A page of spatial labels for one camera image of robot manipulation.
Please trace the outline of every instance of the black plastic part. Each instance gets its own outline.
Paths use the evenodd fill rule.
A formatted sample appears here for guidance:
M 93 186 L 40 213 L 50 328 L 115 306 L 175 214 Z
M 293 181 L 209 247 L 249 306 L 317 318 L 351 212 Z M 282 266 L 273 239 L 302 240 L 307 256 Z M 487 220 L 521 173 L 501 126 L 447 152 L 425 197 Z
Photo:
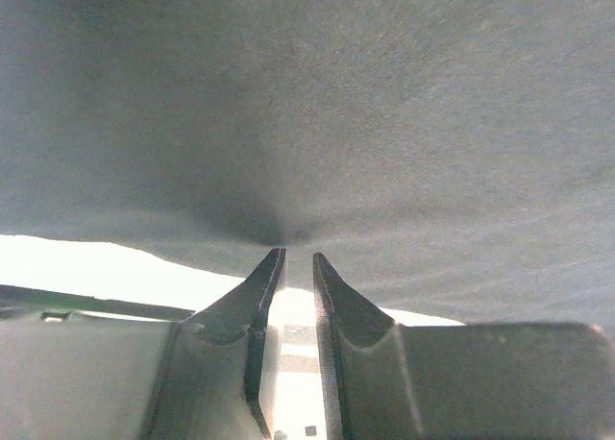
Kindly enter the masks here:
M 329 440 L 605 438 L 615 357 L 597 328 L 407 328 L 314 256 Z
M 272 250 L 181 323 L 0 321 L 0 437 L 269 438 L 282 330 L 269 310 L 284 258 Z
M 240 286 L 182 322 L 152 439 L 271 438 L 282 326 L 268 317 L 284 259 L 272 250 Z

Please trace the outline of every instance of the mechanical part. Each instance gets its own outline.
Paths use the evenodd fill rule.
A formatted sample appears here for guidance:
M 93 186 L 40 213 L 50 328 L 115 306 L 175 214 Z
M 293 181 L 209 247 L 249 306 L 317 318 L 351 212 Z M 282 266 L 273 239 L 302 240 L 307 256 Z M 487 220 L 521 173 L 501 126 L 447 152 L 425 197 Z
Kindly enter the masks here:
M 285 250 L 271 251 L 241 285 L 182 322 L 153 440 L 272 437 L 282 326 L 268 315 L 284 259 Z
M 314 256 L 329 440 L 606 438 L 613 345 L 579 324 L 407 328 Z

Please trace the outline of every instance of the dark gray textile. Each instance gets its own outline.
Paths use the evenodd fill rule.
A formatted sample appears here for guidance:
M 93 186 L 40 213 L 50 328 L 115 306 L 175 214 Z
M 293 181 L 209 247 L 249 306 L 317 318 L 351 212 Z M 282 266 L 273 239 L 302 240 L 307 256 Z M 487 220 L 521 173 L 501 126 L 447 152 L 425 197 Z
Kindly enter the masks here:
M 612 326 L 614 119 L 615 0 L 0 0 L 2 233 Z

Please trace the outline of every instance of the fabric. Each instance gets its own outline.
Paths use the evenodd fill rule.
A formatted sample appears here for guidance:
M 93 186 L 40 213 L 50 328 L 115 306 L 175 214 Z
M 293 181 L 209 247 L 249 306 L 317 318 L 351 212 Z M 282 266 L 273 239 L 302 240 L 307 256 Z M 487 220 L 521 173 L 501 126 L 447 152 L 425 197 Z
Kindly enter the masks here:
M 0 0 L 0 232 L 615 326 L 614 79 L 615 0 Z

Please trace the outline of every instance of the gray fabric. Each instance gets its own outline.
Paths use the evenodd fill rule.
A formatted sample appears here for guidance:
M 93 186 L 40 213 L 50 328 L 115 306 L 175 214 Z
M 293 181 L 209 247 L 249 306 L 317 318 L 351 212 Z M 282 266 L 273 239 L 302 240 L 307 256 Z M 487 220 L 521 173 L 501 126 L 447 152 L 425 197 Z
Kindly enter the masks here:
M 615 325 L 614 77 L 615 0 L 0 0 L 0 232 Z

